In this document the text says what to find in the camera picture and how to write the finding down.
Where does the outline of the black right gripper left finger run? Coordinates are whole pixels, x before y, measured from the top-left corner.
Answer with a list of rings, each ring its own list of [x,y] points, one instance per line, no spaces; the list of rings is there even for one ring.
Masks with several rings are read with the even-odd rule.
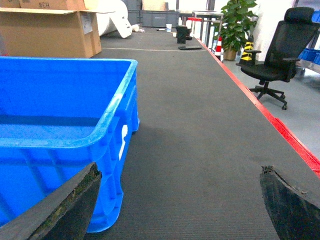
[[[36,205],[0,228],[2,240],[82,240],[96,207],[102,173],[88,164]]]

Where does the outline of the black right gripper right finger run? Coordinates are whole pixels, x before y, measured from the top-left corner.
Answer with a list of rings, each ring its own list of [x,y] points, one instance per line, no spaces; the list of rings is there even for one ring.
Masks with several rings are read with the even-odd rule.
[[[265,209],[281,240],[320,238],[320,195],[273,165],[259,175]]]

